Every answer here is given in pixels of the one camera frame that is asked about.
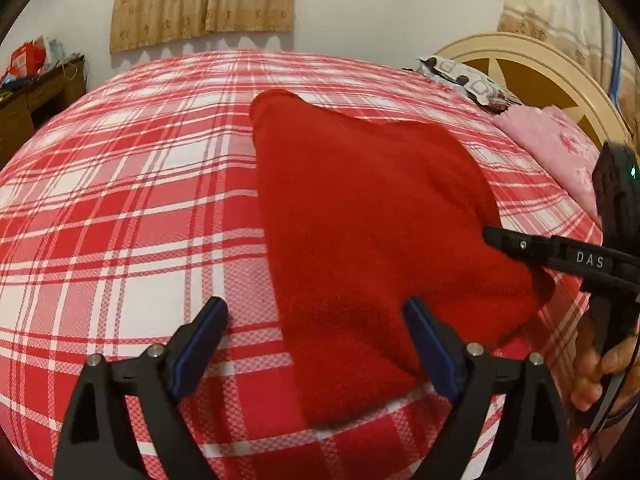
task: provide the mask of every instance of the blue gripper pad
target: blue gripper pad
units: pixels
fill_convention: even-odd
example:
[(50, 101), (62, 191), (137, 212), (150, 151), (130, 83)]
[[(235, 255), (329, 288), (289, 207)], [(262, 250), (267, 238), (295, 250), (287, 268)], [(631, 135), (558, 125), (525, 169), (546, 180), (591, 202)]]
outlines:
[(182, 325), (167, 343), (164, 378), (177, 402), (190, 396), (198, 386), (207, 364), (220, 344), (229, 320), (229, 310), (221, 298), (209, 298), (191, 323)]
[(468, 377), (463, 341), (452, 327), (436, 319), (421, 298), (407, 300), (402, 314), (422, 370), (438, 394), (457, 402)]

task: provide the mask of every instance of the hand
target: hand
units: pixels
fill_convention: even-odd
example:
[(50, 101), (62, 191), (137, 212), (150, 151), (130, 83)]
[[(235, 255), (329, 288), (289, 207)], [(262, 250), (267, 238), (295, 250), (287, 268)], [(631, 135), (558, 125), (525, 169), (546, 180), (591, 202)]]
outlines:
[[(600, 384), (602, 376), (621, 372), (629, 365), (638, 336), (627, 337), (601, 358), (593, 347), (595, 330), (591, 318), (582, 316), (578, 322), (577, 330), (574, 359), (575, 376), (571, 401), (576, 408), (586, 412), (602, 395), (602, 385)], [(611, 413), (619, 411), (638, 392), (640, 392), (640, 352), (618, 399), (613, 404)]]

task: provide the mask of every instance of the plaid bedsheet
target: plaid bedsheet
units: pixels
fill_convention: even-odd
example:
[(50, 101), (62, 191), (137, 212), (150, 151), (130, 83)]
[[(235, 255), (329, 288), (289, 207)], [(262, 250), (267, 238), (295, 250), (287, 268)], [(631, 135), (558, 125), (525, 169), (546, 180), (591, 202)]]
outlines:
[[(212, 295), (226, 299), (231, 326), (180, 409), (220, 478), (405, 479), (433, 443), (449, 407), (429, 384), (341, 427), (302, 418), (248, 117), (252, 99), (274, 87), (373, 121), (439, 121), (486, 173), (505, 227), (600, 242), (588, 216), (487, 114), (419, 75), (247, 50), (137, 66), (51, 120), (0, 173), (0, 425), (39, 478), (52, 478), (86, 356), (139, 355)], [(549, 306), (503, 351), (541, 351), (565, 395), (586, 298), (575, 278), (556, 281)], [(466, 478), (481, 472), (501, 406), (497, 397)], [(129, 408), (149, 474), (162, 479), (140, 406), (129, 399)]]

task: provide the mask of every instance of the red cloth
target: red cloth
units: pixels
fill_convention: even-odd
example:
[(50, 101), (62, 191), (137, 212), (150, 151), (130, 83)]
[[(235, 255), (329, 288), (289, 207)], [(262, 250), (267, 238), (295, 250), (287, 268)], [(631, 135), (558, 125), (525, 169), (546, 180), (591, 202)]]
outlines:
[(466, 341), (494, 347), (554, 282), (487, 246), (500, 225), (466, 149), (435, 123), (375, 124), (282, 90), (251, 106), (268, 260), (311, 424), (347, 420), (416, 387), (402, 319), (420, 295)]

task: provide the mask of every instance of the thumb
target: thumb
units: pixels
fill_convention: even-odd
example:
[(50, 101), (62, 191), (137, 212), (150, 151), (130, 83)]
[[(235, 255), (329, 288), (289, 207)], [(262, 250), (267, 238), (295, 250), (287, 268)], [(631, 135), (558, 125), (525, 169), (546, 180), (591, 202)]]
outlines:
[(630, 335), (622, 343), (619, 343), (609, 350), (600, 362), (602, 373), (614, 374), (621, 372), (629, 366), (634, 354), (634, 349), (636, 348), (637, 340), (638, 336)]

